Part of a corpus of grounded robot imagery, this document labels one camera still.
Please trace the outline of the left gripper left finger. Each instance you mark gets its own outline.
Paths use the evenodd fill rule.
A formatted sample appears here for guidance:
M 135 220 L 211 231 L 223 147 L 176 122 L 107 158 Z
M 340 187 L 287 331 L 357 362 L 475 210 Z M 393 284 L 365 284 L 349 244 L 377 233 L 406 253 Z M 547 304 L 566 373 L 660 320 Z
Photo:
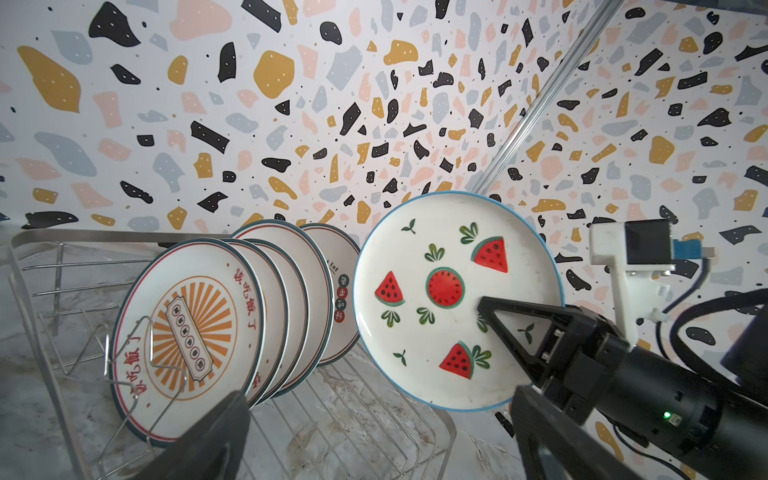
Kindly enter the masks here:
M 233 391 L 133 479 L 236 479 L 249 425 L 246 398 Z

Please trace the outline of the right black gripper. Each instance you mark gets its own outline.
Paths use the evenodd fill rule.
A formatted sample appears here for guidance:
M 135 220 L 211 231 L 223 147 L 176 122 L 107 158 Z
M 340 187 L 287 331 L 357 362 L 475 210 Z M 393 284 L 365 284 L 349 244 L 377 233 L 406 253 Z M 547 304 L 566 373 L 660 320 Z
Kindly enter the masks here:
M 544 397 L 578 425 L 630 351 L 612 322 L 583 307 L 484 296 L 478 312 Z

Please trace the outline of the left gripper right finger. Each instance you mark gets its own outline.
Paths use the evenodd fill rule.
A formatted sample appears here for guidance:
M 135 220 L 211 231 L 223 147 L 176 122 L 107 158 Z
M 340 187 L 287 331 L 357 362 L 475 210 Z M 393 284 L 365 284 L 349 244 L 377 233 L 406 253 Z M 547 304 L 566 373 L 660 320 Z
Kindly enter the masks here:
M 510 412 L 528 479 L 637 479 L 534 388 L 520 386 Z

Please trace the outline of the watermelon pattern plate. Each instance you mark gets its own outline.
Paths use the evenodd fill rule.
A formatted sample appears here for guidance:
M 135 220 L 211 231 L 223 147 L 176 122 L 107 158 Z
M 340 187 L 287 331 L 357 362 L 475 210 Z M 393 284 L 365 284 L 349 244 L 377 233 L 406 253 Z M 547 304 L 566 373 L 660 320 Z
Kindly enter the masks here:
M 352 287 L 363 344 L 382 373 L 423 403 L 480 411 L 528 376 L 479 312 L 484 297 L 561 306 L 542 238 L 508 207 L 442 192 L 410 200 L 372 230 Z

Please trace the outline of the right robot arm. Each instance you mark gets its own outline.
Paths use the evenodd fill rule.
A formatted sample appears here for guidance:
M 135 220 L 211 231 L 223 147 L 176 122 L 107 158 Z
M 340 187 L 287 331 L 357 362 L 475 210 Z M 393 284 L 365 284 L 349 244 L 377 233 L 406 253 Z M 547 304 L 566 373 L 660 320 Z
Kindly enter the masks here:
M 679 331 L 726 310 L 759 314 L 723 358 L 731 381 L 694 354 Z M 577 424 L 594 410 L 712 478 L 763 473 L 767 457 L 767 292 L 721 297 L 685 310 L 673 323 L 673 363 L 632 347 L 601 315 L 582 307 L 484 297 L 481 317 L 554 407 Z

